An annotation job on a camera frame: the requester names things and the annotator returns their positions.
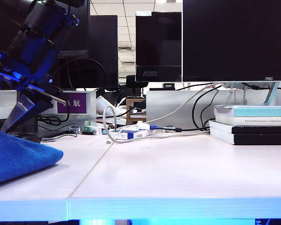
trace stack of books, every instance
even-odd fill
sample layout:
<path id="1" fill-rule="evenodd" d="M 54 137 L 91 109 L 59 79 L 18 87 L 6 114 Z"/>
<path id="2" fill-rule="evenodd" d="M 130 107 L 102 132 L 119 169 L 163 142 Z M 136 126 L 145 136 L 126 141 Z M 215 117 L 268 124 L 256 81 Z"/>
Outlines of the stack of books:
<path id="1" fill-rule="evenodd" d="M 210 134 L 235 145 L 281 145 L 281 106 L 216 105 Z"/>

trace blue robotic arm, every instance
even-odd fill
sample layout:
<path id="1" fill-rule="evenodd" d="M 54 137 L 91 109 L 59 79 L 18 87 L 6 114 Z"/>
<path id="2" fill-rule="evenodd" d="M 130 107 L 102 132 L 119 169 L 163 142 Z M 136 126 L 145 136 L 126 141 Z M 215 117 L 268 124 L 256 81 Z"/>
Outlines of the blue robotic arm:
<path id="1" fill-rule="evenodd" d="M 85 0 L 59 1 L 66 3 L 70 9 L 71 6 L 83 6 Z M 65 37 L 79 20 L 54 0 L 2 2 L 9 8 L 16 8 L 17 17 L 25 17 L 8 50 L 0 50 L 0 89 L 7 83 L 21 92 L 1 129 L 9 132 L 21 122 L 52 108 L 52 99 L 65 103 L 50 93 L 53 78 L 47 72 L 57 59 Z"/>

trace blue cloth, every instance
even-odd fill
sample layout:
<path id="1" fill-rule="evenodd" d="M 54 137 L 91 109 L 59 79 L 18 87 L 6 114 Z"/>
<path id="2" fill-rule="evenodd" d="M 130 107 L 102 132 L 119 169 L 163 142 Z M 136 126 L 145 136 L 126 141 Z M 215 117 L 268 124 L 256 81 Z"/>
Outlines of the blue cloth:
<path id="1" fill-rule="evenodd" d="M 0 183 L 49 167 L 63 152 L 0 132 Z"/>

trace monitor screen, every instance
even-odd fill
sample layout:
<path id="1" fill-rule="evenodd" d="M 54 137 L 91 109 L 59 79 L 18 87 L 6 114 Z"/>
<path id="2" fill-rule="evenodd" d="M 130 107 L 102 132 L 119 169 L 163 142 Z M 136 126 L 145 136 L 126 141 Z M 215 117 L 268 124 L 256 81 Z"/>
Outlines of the monitor screen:
<path id="1" fill-rule="evenodd" d="M 60 59 L 59 64 L 67 61 L 68 68 L 59 72 L 61 88 L 117 88 L 118 87 L 118 17 L 116 15 L 94 15 L 89 17 L 88 50 L 89 57 L 97 61 L 80 58 Z"/>
<path id="2" fill-rule="evenodd" d="M 59 6 L 67 8 L 66 4 L 57 1 Z M 86 0 L 83 7 L 71 7 L 70 13 L 79 19 L 79 25 L 72 28 L 59 52 L 59 57 L 88 57 L 88 33 L 90 1 Z"/>
<path id="3" fill-rule="evenodd" d="M 0 0 L 0 49 L 7 51 L 9 45 L 17 34 L 20 26 L 12 22 L 5 10 L 3 1 Z"/>
<path id="4" fill-rule="evenodd" d="M 136 80 L 181 81 L 180 12 L 136 16 Z"/>
<path id="5" fill-rule="evenodd" d="M 281 0 L 183 1 L 183 81 L 281 81 Z"/>

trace white desk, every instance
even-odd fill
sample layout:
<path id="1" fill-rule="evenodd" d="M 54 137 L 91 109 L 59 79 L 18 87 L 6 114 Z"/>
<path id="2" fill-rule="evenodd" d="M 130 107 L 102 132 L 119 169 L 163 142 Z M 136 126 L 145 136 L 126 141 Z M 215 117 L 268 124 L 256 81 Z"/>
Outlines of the white desk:
<path id="1" fill-rule="evenodd" d="M 111 145 L 106 137 L 63 137 L 47 143 L 64 152 L 54 166 L 0 185 L 0 221 L 68 220 L 68 197 Z"/>
<path id="2" fill-rule="evenodd" d="M 281 146 L 209 135 L 50 145 L 65 153 L 56 167 L 0 185 L 0 220 L 281 218 Z"/>
<path id="3" fill-rule="evenodd" d="M 281 218 L 281 146 L 210 135 L 114 144 L 69 218 Z"/>

